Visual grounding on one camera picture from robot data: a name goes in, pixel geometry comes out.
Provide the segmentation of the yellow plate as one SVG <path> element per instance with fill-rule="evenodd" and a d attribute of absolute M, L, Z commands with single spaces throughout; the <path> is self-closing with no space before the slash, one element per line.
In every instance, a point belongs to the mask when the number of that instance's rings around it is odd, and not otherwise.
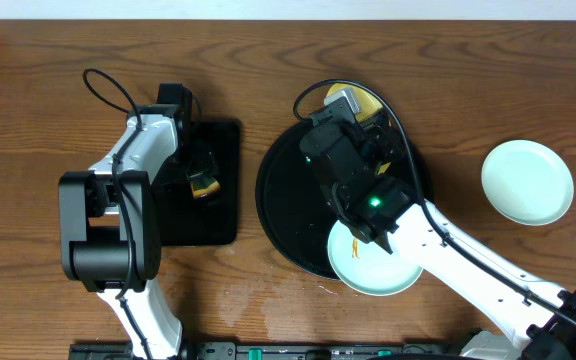
<path fill-rule="evenodd" d="M 342 83 L 335 83 L 329 88 L 324 98 L 324 104 L 329 105 L 340 98 L 344 98 L 348 102 L 358 122 L 367 120 L 383 108 L 383 105 L 367 91 L 354 85 Z"/>

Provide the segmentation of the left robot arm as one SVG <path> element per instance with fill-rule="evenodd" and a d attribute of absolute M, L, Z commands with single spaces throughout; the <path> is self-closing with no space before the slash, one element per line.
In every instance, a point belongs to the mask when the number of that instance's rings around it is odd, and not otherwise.
<path fill-rule="evenodd" d="M 115 312 L 133 359 L 175 359 L 183 326 L 157 274 L 165 228 L 174 224 L 159 189 L 178 185 L 194 199 L 220 189 L 212 151 L 196 140 L 195 102 L 135 106 L 111 150 L 58 183 L 61 261 Z"/>

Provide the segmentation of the yellow green scrub sponge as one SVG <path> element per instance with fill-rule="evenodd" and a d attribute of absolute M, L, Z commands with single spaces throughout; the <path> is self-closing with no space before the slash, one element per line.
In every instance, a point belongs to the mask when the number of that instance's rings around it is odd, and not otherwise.
<path fill-rule="evenodd" d="M 192 196 L 200 199 L 217 193 L 221 189 L 220 183 L 212 175 L 200 174 L 189 179 Z"/>

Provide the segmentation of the mint plate front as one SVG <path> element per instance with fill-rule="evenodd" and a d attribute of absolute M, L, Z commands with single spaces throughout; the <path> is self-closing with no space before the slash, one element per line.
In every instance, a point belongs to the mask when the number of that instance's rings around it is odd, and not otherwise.
<path fill-rule="evenodd" d="M 390 296 L 411 287 L 423 269 L 375 243 L 357 240 L 340 221 L 334 223 L 327 241 L 329 263 L 348 287 L 370 296 Z"/>

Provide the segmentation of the mint plate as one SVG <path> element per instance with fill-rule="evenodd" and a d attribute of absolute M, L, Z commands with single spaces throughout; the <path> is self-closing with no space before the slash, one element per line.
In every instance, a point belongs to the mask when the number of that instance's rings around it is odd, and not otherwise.
<path fill-rule="evenodd" d="M 566 163 L 547 146 L 530 140 L 511 140 L 492 149 L 482 165 L 481 184 L 497 212 L 527 226 L 559 220 L 574 198 Z"/>
<path fill-rule="evenodd" d="M 411 287 L 423 269 L 375 243 L 357 240 L 340 221 L 334 223 L 327 241 L 329 263 L 348 287 L 370 296 L 390 296 Z"/>

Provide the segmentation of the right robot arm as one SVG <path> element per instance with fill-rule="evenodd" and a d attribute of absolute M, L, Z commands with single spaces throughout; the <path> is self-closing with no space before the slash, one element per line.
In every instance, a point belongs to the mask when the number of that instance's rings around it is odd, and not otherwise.
<path fill-rule="evenodd" d="M 299 148 L 337 217 L 327 249 L 340 279 L 421 268 L 488 317 L 524 359 L 576 359 L 576 290 L 535 277 L 451 223 L 426 199 L 402 127 L 342 105 L 312 113 Z"/>

